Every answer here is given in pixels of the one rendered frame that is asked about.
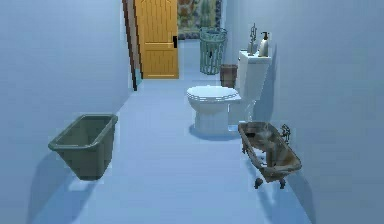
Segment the white toilet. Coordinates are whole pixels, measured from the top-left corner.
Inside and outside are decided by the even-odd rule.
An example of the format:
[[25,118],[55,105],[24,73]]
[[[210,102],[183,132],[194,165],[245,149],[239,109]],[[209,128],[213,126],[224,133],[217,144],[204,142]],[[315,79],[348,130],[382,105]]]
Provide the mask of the white toilet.
[[193,86],[186,90],[190,106],[195,111],[194,129],[204,135],[224,135],[230,127],[245,122],[260,100],[272,58],[250,56],[239,51],[237,74],[233,88],[223,86]]

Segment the small brown waste bin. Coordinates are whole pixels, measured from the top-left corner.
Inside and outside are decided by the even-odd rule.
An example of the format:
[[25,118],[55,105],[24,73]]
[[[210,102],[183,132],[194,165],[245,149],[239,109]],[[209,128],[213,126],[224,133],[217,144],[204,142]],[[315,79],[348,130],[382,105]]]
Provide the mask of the small brown waste bin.
[[238,66],[236,64],[222,64],[220,66],[220,81],[223,87],[235,86]]

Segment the yellow wooden room door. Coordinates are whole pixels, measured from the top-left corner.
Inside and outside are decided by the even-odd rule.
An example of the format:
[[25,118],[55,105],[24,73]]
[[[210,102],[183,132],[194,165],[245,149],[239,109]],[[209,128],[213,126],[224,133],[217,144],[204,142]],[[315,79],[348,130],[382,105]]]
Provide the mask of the yellow wooden room door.
[[143,79],[178,79],[177,0],[134,0]]

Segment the rusty brown clawfoot bathtub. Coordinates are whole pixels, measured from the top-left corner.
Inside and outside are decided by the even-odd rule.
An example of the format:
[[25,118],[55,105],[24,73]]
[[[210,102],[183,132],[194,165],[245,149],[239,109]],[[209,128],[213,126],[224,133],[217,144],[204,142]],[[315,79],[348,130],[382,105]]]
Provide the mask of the rusty brown clawfoot bathtub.
[[242,153],[247,154],[252,165],[259,170],[254,188],[263,182],[278,181],[280,188],[286,185],[285,177],[302,168],[300,158],[289,145],[291,130],[286,125],[281,131],[269,122],[241,122],[238,132],[242,141]]

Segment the grey metal candle holder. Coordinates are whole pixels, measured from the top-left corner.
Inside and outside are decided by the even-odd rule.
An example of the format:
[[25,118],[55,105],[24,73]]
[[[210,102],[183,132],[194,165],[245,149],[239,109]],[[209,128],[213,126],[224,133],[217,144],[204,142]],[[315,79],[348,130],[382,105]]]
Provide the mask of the grey metal candle holder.
[[256,24],[254,23],[250,29],[250,42],[247,48],[248,56],[253,56],[255,53],[254,46],[255,46],[256,39],[257,39],[257,27],[256,27]]

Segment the white soap dispenser bottle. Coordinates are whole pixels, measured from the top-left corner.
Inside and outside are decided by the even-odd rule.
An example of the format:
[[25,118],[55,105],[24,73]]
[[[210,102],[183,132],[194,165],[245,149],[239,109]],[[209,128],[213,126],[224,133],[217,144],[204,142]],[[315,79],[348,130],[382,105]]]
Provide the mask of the white soap dispenser bottle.
[[263,39],[260,42],[259,56],[267,57],[268,56],[268,32],[263,32]]

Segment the grey green plastic bin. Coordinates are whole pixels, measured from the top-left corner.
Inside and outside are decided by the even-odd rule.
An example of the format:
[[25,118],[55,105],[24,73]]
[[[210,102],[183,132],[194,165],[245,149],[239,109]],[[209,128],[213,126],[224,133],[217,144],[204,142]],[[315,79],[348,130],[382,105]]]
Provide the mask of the grey green plastic bin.
[[100,179],[112,160],[115,114],[83,114],[48,143],[75,175],[84,181]]

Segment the colourful patterned wall picture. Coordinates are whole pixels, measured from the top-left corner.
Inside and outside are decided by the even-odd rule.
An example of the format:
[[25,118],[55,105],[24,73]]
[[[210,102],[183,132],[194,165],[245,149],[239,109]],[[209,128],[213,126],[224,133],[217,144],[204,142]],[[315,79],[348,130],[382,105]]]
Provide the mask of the colourful patterned wall picture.
[[177,0],[178,39],[198,39],[201,27],[219,27],[222,0]]

